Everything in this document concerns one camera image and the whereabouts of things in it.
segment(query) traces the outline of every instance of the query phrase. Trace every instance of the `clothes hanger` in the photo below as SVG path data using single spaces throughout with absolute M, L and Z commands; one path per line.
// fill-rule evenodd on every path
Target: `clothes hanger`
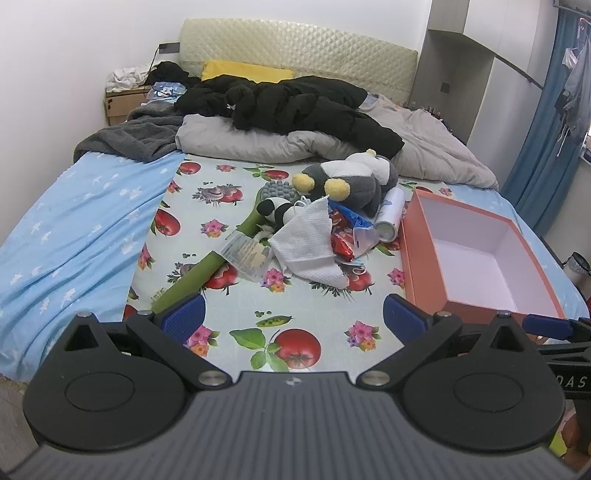
M 587 39 L 589 38 L 589 32 L 587 31 L 587 26 L 591 26 L 591 22 L 589 20 L 587 20 L 585 17 L 580 17 L 579 18 L 579 28 L 577 29 L 577 50 L 583 50 L 583 46 L 585 45 L 585 43 L 587 42 Z M 585 32 L 586 36 L 584 39 L 581 38 L 581 33 Z

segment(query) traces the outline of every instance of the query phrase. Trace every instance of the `yellow pillow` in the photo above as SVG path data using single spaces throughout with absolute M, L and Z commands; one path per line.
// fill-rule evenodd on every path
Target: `yellow pillow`
M 208 60 L 203 65 L 201 79 L 209 80 L 224 74 L 244 77 L 257 83 L 277 83 L 280 80 L 288 80 L 294 77 L 293 70 L 274 69 L 272 67 L 253 65 L 252 63 L 240 63 L 238 61 Z

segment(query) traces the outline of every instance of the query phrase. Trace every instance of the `cable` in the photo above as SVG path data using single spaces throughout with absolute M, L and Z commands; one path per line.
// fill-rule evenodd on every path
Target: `cable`
M 150 68 L 148 69 L 148 76 L 146 77 L 146 80 L 145 80 L 143 86 L 146 85 L 148 78 L 150 78 L 150 72 L 152 71 L 152 67 L 154 66 L 154 60 L 156 60 L 156 55 L 158 55 L 159 49 L 160 49 L 160 47 L 156 48 L 156 51 L 154 52 L 154 57 L 152 58 L 152 63 L 150 63 Z M 146 100 L 148 99 L 148 94 L 146 92 L 144 92 L 144 97 L 146 98 Z

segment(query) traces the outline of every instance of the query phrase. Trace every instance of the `panda plush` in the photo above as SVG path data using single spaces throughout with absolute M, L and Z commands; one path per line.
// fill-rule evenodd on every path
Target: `panda plush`
M 282 197 L 268 198 L 256 206 L 256 211 L 271 223 L 276 224 L 278 230 L 303 209 L 303 206 L 294 205 Z

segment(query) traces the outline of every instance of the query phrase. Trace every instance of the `pea pod print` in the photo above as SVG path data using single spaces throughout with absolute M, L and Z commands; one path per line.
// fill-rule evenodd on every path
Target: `pea pod print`
M 270 317 L 264 320 L 260 320 L 256 323 L 256 326 L 264 328 L 264 327 L 279 327 L 279 325 L 285 325 L 289 322 L 293 317 L 288 317 L 285 315 L 277 315 L 275 317 Z

